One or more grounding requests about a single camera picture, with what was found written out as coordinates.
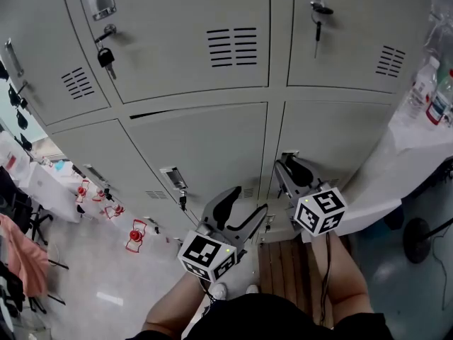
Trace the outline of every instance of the person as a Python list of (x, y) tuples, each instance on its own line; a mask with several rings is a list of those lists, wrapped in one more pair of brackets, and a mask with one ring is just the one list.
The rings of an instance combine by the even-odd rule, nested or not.
[[(336, 234), (328, 235), (331, 268), (327, 293), (332, 304), (333, 329), (314, 324), (284, 298), (248, 293), (230, 301), (216, 301), (186, 339), (392, 339), (384, 315), (373, 312), (359, 268)], [(326, 235), (314, 238), (312, 247), (324, 278), (328, 271)], [(225, 297), (225, 292), (221, 287), (217, 297)], [(200, 279), (186, 273), (151, 308), (142, 332), (133, 340), (180, 339), (204, 296)]]

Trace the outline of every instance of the black shirt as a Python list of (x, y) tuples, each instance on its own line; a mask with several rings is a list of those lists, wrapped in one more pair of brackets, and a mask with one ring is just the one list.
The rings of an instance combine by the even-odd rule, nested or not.
[[(143, 331), (133, 340), (169, 340), (156, 331)], [(334, 330), (315, 325), (292, 302), (265, 294), (221, 301), (197, 322), (187, 340), (197, 339), (392, 339), (383, 314), (355, 314)]]

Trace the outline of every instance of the wooden pallet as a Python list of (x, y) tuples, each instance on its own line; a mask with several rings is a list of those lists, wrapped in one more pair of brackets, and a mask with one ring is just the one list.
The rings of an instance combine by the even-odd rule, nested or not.
[[(261, 244), (258, 255), (261, 292), (286, 298), (319, 324), (322, 278), (311, 245), (298, 236), (292, 241)], [(325, 326), (333, 326), (328, 299)]]

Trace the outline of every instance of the locker vent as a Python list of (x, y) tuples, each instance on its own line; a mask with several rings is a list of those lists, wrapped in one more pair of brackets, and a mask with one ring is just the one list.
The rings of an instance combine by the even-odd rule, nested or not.
[(332, 180), (329, 180), (329, 181), (328, 181), (328, 185), (330, 185), (331, 188), (335, 188), (335, 187), (337, 186), (337, 184), (338, 184), (338, 180), (339, 180), (339, 179), (337, 179), (337, 178), (334, 178), (334, 179), (332, 179)]
[(78, 99), (94, 93), (93, 87), (84, 70), (80, 67), (62, 77), (72, 99)]
[(253, 197), (253, 188), (244, 189), (240, 194), (238, 199), (247, 199)]
[(398, 78), (405, 56), (405, 52), (384, 45), (377, 62), (376, 73)]
[(212, 67), (257, 64), (256, 28), (209, 30), (206, 34)]
[(147, 191), (147, 195), (151, 199), (168, 199), (168, 196), (163, 191)]

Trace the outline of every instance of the plastic bottle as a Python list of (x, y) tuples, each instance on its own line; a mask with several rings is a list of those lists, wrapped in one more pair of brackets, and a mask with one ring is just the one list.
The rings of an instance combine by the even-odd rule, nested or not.
[(0, 132), (0, 166), (18, 180), (23, 180), (30, 173), (30, 157), (7, 131)]
[(430, 57), (428, 64), (417, 73), (417, 78), (401, 106), (404, 123), (412, 123), (431, 101), (437, 86), (437, 68), (439, 61)]
[(446, 76), (437, 87), (434, 98), (431, 101), (426, 116), (434, 125), (439, 125), (443, 114), (449, 109), (453, 100), (453, 69), (450, 70), (449, 75)]

